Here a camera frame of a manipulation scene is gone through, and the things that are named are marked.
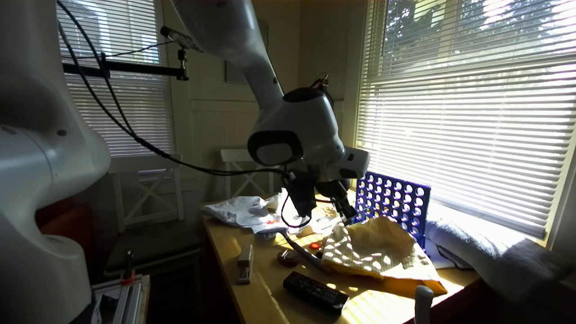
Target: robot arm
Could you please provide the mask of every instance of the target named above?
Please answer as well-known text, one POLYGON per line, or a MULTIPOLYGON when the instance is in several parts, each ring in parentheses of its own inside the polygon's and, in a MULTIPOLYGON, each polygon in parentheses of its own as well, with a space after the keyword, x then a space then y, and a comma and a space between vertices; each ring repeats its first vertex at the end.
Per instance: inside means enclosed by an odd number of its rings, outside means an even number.
POLYGON ((69 323, 91 303, 85 256, 35 213, 103 177, 109 148, 69 96, 57 0, 8 0, 0 17, 0 323, 69 323))
POLYGON ((260 120, 249 139, 253 159, 285 166, 291 199, 301 217, 310 217, 316 193, 330 197, 348 219, 343 179, 361 179, 368 154, 346 148, 323 89, 283 94, 267 55, 251 0, 174 0, 197 49, 240 67, 260 103, 260 120))

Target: black object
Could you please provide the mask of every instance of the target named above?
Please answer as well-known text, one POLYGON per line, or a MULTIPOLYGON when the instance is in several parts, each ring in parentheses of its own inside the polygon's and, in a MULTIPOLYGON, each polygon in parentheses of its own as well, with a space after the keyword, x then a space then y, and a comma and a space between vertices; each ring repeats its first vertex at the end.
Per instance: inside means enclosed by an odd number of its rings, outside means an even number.
POLYGON ((312 100, 318 100, 318 98, 323 98, 325 93, 318 91, 318 89, 296 89, 289 94, 285 94, 285 102, 289 103, 303 103, 303 102, 312 102, 312 100))
POLYGON ((127 262, 125 262, 125 271, 123 271, 123 280, 132 280, 134 278, 134 255, 132 251, 127 251, 127 262))
POLYGON ((341 316, 341 312, 348 301, 348 296, 341 294, 339 291, 328 289, 321 282, 307 278, 300 273, 292 273, 285 280, 283 287, 291 294, 305 300, 307 303, 310 303, 318 309, 330 312, 332 316, 341 316))
POLYGON ((188 35, 184 35, 184 33, 181 33, 181 31, 177 31, 177 30, 172 30, 172 28, 168 28, 168 26, 163 26, 161 28, 161 35, 165 37, 165 39, 168 39, 168 40, 174 40, 174 42, 177 42, 179 46, 181 46, 181 49, 195 49, 195 51, 199 51, 199 53, 204 53, 199 46, 197 46, 197 42, 195 42, 195 39, 192 39, 192 37, 188 37, 188 35))
POLYGON ((285 267, 298 267, 301 256, 296 251, 285 249, 278 255, 278 262, 285 267))
POLYGON ((332 274, 332 271, 328 267, 325 267, 321 264, 321 260, 318 260, 316 256, 312 256, 307 249, 303 249, 298 242, 294 242, 287 231, 280 233, 283 235, 283 238, 287 240, 287 244, 294 249, 294 253, 298 253, 303 260, 309 262, 309 265, 312 265, 316 271, 323 273, 323 274, 332 274))
POLYGON ((348 181, 334 181, 334 183, 321 183, 318 184, 318 192, 323 197, 330 197, 334 206, 341 215, 346 217, 346 222, 354 220, 359 217, 357 210, 350 206, 348 202, 348 181))
POLYGON ((294 132, 276 130, 276 132, 256 132, 249 139, 251 157, 264 166, 282 166, 292 165, 305 156, 303 143, 294 132), (260 152, 274 147, 291 148, 291 157, 287 161, 262 161, 260 152))
POLYGON ((111 73, 132 73, 132 75, 156 75, 156 76, 175 76, 177 80, 188 82, 186 71, 186 51, 179 51, 181 67, 159 67, 159 66, 138 66, 127 62, 111 62, 103 53, 100 58, 100 67, 80 67, 73 64, 64 64, 64 71, 67 75, 85 75, 91 78, 107 78, 111 80, 111 73))
POLYGON ((318 208, 316 202, 316 177, 307 174, 292 174, 294 177, 285 177, 283 186, 289 192, 289 197, 300 213, 300 217, 312 217, 312 211, 318 208))

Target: red object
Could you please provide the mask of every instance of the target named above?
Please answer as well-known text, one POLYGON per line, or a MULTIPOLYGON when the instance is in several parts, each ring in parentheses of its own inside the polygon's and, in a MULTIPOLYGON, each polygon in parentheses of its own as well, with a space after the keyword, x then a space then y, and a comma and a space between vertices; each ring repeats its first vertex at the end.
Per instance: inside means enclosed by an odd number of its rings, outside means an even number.
POLYGON ((37 213, 40 233, 71 238, 85 251, 89 265, 94 262, 94 226, 87 206, 73 199, 62 201, 37 213))
POLYGON ((134 285, 138 280, 139 280, 138 273, 132 271, 132 273, 130 273, 130 278, 123 278, 123 280, 121 280, 121 285, 123 285, 123 287, 130 287, 130 285, 134 285))
POLYGON ((309 246, 309 249, 314 251, 314 253, 318 253, 318 251, 323 249, 323 246, 321 246, 319 242, 316 242, 316 244, 309 246))

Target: floor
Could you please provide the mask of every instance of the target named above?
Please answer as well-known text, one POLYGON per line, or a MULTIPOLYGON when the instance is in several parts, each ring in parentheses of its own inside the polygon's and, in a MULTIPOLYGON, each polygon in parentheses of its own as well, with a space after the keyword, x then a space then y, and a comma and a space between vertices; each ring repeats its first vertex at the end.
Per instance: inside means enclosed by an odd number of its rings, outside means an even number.
POLYGON ((148 324, 202 323, 195 301, 195 267, 152 276, 148 324))

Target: beige cloth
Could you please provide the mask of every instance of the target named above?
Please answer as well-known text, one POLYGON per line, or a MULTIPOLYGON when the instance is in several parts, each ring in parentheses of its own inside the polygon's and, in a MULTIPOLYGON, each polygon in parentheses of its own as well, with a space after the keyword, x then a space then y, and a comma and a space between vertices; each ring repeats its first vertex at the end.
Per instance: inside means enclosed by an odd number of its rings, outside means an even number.
POLYGON ((390 219, 337 226, 325 240, 323 262, 343 274, 375 278, 382 291, 399 296, 415 298, 418 285, 447 294, 429 256, 390 219))

